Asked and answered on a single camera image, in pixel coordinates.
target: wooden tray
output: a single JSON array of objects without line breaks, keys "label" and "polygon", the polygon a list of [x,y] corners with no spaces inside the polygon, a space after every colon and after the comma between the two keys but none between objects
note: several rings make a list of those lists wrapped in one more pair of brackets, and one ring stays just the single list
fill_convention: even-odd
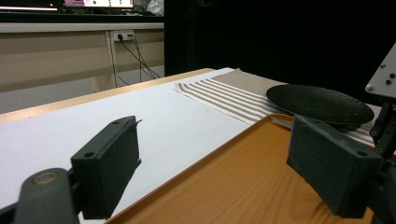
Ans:
[{"label": "wooden tray", "polygon": [[289,140],[267,116],[107,223],[370,223],[332,214],[286,164]]}]

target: black curtain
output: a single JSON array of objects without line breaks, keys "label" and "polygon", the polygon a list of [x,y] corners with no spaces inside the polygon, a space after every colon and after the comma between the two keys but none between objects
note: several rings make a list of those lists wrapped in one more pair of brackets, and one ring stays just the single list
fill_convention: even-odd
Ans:
[{"label": "black curtain", "polygon": [[165,3],[165,74],[240,68],[380,105],[364,88],[396,41],[395,1],[182,2]]}]

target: computer screen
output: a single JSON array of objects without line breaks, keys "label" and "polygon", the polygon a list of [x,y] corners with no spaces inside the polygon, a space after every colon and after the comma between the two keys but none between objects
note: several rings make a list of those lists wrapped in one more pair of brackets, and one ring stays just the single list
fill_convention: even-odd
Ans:
[{"label": "computer screen", "polygon": [[0,10],[56,11],[56,0],[1,0]]},{"label": "computer screen", "polygon": [[64,7],[133,8],[134,0],[63,0]]}]

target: striped cloth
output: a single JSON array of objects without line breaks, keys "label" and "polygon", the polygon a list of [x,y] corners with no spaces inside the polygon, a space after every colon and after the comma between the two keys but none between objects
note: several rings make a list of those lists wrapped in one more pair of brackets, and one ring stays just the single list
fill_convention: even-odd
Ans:
[{"label": "striped cloth", "polygon": [[[271,87],[282,84],[286,83],[235,69],[230,73],[194,83],[176,83],[176,90],[197,102],[251,125],[270,114],[285,114],[285,111],[269,102],[265,94]],[[375,105],[368,106],[375,112],[372,121],[360,127],[343,125],[336,128],[352,139],[373,147],[373,138],[369,135],[369,131],[381,108]]]}]

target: bolt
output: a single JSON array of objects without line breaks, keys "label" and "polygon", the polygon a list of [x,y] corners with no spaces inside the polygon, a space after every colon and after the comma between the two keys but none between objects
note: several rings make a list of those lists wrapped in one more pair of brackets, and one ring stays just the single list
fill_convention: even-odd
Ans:
[{"label": "bolt", "polygon": [[374,86],[372,84],[368,84],[366,86],[366,91],[372,91],[374,89]]}]

